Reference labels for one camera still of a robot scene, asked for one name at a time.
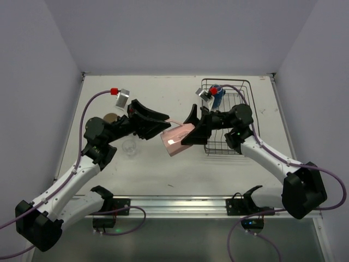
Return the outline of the pink cup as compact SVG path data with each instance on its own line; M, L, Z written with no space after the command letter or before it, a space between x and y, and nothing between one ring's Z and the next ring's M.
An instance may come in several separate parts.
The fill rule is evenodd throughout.
M160 134L168 154L170 157L173 157L191 147L191 145L182 145L182 140L194 130L195 126L191 123L180 123L172 119L168 119L166 122L177 125L176 127L167 129Z

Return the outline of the clear glass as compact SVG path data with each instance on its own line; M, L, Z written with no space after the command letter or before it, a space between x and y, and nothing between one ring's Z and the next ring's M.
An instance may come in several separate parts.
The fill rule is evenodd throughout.
M125 140L122 143L122 150L127 156L134 156L137 153L137 145L134 140Z

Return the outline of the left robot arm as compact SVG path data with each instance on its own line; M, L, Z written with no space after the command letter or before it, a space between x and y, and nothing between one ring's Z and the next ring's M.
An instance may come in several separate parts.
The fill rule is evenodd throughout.
M15 207L16 230L42 252L52 248L63 231L81 218L114 207L113 194L102 186L93 187L85 197L72 197L112 161L117 149L111 143L130 134L149 140L171 125L169 115L150 110L134 99L127 114L111 123L100 117L86 122L83 137L87 143L71 168L30 203Z

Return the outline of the beige cup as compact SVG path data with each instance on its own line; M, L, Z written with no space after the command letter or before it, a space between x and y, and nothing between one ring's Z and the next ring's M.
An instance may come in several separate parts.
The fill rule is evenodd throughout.
M103 117L103 120L108 123L112 123L118 120L118 115L115 113L108 113Z

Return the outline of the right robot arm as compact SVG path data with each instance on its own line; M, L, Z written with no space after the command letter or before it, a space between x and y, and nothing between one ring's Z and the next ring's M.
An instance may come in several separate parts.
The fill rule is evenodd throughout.
M284 209L292 217L302 219L327 200L319 168L312 162L303 164L272 149L256 135L252 110L246 104L233 106L228 112L210 111L192 106L185 123L194 125L182 145L206 145L214 130L228 129L224 135L228 147L252 159L269 171L282 185L270 188L258 185L243 194L250 212Z

